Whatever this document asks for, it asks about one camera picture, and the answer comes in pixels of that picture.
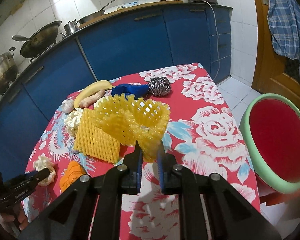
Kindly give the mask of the person's left hand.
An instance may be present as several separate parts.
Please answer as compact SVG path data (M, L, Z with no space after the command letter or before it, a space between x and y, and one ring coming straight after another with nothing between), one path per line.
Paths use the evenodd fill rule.
M15 207L15 214L17 215L18 222L20 223L19 229L22 231L29 225L28 217L25 215L23 205L17 204ZM14 225L14 216L7 213L0 213L0 224L10 234L13 234L12 225Z

